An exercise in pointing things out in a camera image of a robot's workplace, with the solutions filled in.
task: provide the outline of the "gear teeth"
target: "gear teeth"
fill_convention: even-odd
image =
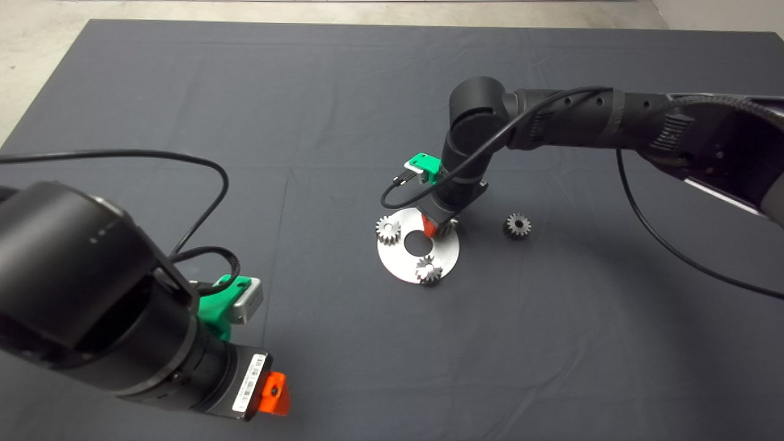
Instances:
[[[434,236],[436,239],[442,239],[448,236],[452,231],[455,231],[457,228],[458,220],[457,219],[450,219],[447,224],[441,226],[441,228],[436,231],[436,235]]]
[[[437,266],[434,263],[433,256],[430,255],[419,259],[419,263],[416,264],[416,278],[424,286],[432,286],[438,283],[443,272],[443,268]]]
[[[531,227],[527,217],[512,213],[503,222],[503,234],[512,240],[523,240],[531,234]]]
[[[376,222],[376,238],[384,245],[392,245],[400,240],[400,222],[384,216]]]

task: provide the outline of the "barcode label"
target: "barcode label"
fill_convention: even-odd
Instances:
[[[237,398],[234,399],[234,405],[231,409],[234,412],[245,412],[248,409],[253,389],[256,388],[256,382],[261,375],[261,367],[264,366],[264,360],[267,358],[264,354],[255,354],[250,360],[248,370],[245,372],[245,378],[242,380],[242,386],[237,392]]]

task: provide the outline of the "metal gear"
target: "metal gear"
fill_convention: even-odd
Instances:
[[[400,222],[384,216],[376,222],[376,237],[384,245],[392,245],[400,240]]]
[[[448,236],[449,233],[451,233],[452,231],[455,230],[455,228],[457,227],[457,224],[458,224],[457,219],[450,219],[449,222],[447,222],[446,224],[443,224],[438,229],[438,231],[436,231],[436,235],[434,237],[436,239],[439,239],[439,238]]]
[[[425,286],[435,285],[441,280],[443,269],[434,263],[433,256],[425,256],[416,264],[416,278]]]
[[[512,213],[503,222],[503,234],[512,240],[523,240],[531,234],[531,221],[519,213]]]

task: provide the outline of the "circular metal plate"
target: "circular metal plate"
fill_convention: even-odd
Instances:
[[[400,222],[400,240],[392,245],[378,242],[381,263],[398,279],[419,284],[416,278],[416,264],[421,256],[414,256],[405,249],[405,237],[412,231],[424,231],[422,214],[416,208],[405,208],[389,216],[390,221]],[[460,254],[460,244],[457,231],[453,228],[447,235],[431,239],[433,249],[427,254],[433,256],[434,264],[442,268],[441,277],[445,277],[457,263]]]

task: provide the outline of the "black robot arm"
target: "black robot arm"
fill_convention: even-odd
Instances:
[[[0,188],[0,261],[1,350],[133,402],[269,411],[272,356],[217,336],[173,259],[107,200],[55,182]]]
[[[782,114],[779,97],[602,87],[509,93],[493,78],[471,78],[449,99],[441,155],[447,179],[417,208],[438,228],[487,189],[495,152],[560,145],[636,151],[664,173],[784,226]]]

